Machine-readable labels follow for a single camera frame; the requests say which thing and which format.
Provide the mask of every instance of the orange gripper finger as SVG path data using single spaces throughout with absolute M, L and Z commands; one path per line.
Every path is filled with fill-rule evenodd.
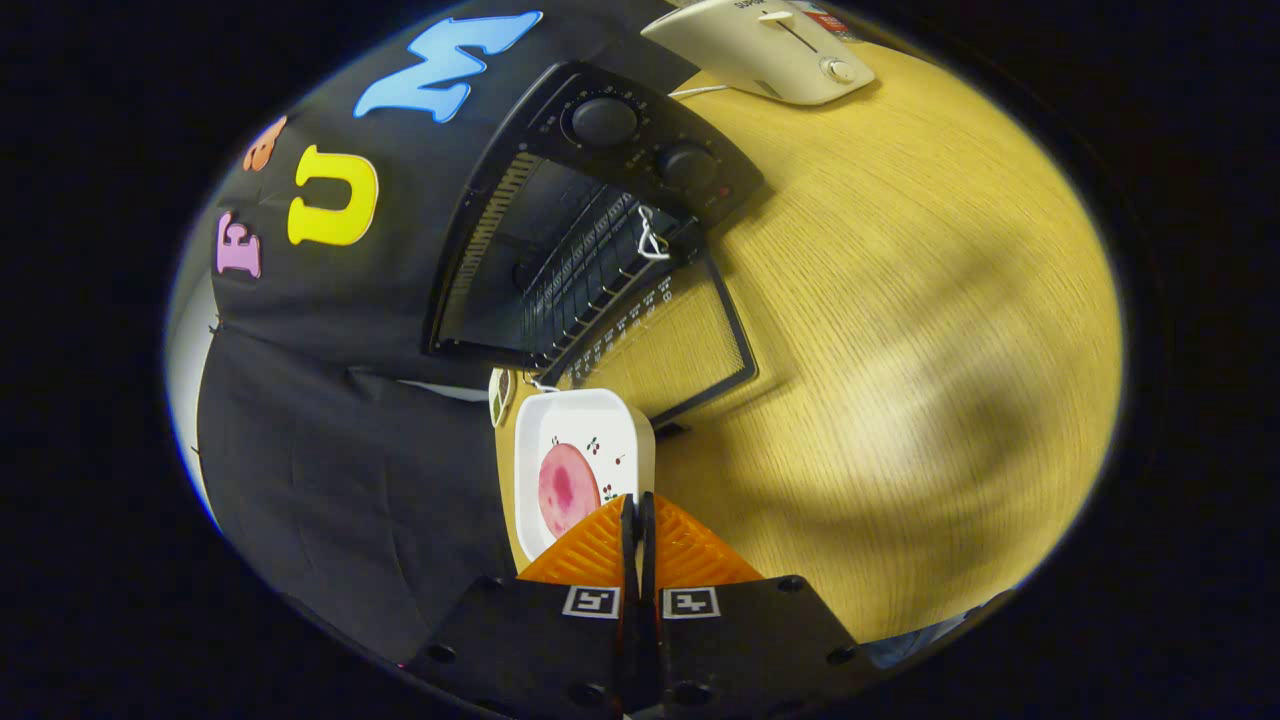
M 654 580 L 659 592 L 764 579 L 692 515 L 659 495 L 653 498 Z
M 543 551 L 521 580 L 556 585 L 622 587 L 622 503 L 618 496 Z

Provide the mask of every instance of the black cloth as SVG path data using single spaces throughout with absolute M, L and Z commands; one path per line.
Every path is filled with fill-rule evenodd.
M 407 47 L 428 27 L 529 9 L 468 3 L 358 59 L 287 110 L 261 172 L 242 169 L 242 154 L 232 159 L 192 229 L 192 246 L 210 263 L 224 211 L 261 242 L 260 277 L 212 274 L 220 325 L 197 436 L 215 520 L 269 587 L 343 642 L 390 661 L 416 653 L 477 575 L 515 573 L 488 406 L 396 382 L 486 387 L 490 368 L 420 352 L 463 183 L 502 119 L 556 61 L 594 61 L 662 91 L 696 72 L 639 35 L 671 9 L 662 0 L 549 0 L 508 50 L 468 50 L 488 67 L 462 78 L 471 92 L 449 122 L 407 109 L 352 117 L 369 85 L 421 61 Z M 288 240 L 294 197 L 339 209 L 349 196 L 337 181 L 296 186 L 310 145 L 362 156 L 378 172 L 374 219 L 353 245 Z
M 227 539 L 276 592 L 389 660 L 477 575 L 515 573 L 483 402 L 219 331 L 200 461 Z

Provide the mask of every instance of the white plate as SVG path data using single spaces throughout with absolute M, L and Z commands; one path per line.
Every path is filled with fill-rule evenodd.
M 591 473 L 600 505 L 613 496 L 653 491 L 653 427 L 607 389 L 535 395 L 516 415 L 516 537 L 529 560 L 556 542 L 538 507 L 538 470 L 553 443 L 576 447 Z

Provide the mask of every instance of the white cord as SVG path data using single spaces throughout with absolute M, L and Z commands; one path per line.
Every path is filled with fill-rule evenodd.
M 649 260 L 671 260 L 671 255 L 667 254 L 667 241 L 653 232 L 653 227 L 649 225 L 653 210 L 648 205 L 640 205 L 636 208 L 636 213 L 640 213 L 640 247 L 636 249 L 636 252 Z M 645 242 L 649 243 L 649 249 L 645 247 Z
M 709 85 L 707 87 L 694 87 L 690 90 L 677 90 L 676 92 L 667 94 L 667 97 L 684 97 L 685 95 L 698 95 L 699 92 L 710 92 L 713 90 L 728 90 L 727 85 Z
M 544 386 L 543 383 L 535 380 L 534 377 L 530 375 L 529 373 L 525 373 L 525 382 L 540 389 L 541 392 L 559 392 L 558 387 Z

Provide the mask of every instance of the yellow letter u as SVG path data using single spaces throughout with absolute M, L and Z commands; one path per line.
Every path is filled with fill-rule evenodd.
M 319 152 L 312 145 L 298 160 L 294 182 L 302 187 L 311 178 L 346 181 L 351 186 L 351 201 L 342 210 L 325 210 L 294 197 L 287 223 L 289 242 L 297 245 L 310 240 L 325 245 L 352 245 L 365 237 L 378 202 L 378 172 L 372 163 L 358 155 Z

